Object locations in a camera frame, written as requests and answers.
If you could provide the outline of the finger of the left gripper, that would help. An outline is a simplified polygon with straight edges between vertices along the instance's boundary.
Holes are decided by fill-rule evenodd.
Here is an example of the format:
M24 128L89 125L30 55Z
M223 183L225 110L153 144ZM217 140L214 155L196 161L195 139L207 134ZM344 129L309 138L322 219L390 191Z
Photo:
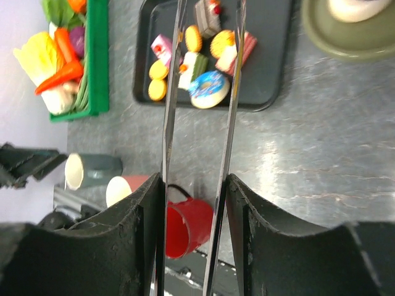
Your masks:
M1 146L1 188L24 188L29 177L41 181L68 158L56 149Z

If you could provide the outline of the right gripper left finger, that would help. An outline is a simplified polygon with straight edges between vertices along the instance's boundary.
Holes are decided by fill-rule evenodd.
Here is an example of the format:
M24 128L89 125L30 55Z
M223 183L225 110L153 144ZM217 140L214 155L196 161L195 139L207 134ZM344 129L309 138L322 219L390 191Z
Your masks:
M1 225L2 295L148 295L160 175L69 229Z

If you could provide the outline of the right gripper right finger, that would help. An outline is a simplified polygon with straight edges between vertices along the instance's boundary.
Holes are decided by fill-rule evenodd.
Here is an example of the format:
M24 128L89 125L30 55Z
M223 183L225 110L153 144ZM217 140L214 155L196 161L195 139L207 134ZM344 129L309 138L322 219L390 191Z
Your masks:
M393 295L394 223L325 228L227 177L227 211L241 295Z

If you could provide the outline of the metal tongs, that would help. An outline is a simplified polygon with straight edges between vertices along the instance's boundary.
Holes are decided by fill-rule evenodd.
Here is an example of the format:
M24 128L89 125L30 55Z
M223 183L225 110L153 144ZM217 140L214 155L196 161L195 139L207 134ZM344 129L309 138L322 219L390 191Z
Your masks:
M169 82L167 97L165 100L164 128L162 135L162 192L164 194L164 225L158 233L156 242L156 265L155 265L155 294L164 294L164 274L165 274L165 246L167 227L167 202L168 202L168 173L170 157L172 153L173 132L175 126L175 111L177 106L177 84L179 74L175 67L180 63L181 48L180 43L185 36L186 28L186 1L177 2L177 12L173 28L172 39L172 59L170 63ZM209 240L209 252L207 255L206 270L204 275L203 295L213 295L214 276L217 268L218 250L220 245L220 235L222 231L223 214L227 196L227 176L230 167L231 150L235 130L235 120L239 101L239 87L241 84L241 68L243 64L243 51L246 26L246 1L236 1L236 27L235 36L237 56L233 75L231 98L228 111L226 142L223 148L220 177L215 198L214 217Z

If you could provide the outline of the blue iced donut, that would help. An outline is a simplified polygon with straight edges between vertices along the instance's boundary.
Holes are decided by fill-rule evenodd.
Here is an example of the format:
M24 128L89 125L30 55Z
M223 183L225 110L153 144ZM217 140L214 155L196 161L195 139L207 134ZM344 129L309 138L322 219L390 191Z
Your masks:
M198 109L215 107L230 90L228 78L219 71L209 71L198 76L189 86L192 106Z

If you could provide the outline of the white chocolate donut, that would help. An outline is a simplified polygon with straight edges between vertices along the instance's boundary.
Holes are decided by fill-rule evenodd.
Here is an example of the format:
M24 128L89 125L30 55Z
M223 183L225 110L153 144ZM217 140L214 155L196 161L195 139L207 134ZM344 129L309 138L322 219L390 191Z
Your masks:
M383 12L392 0L328 0L327 6L332 17L344 23L357 23Z

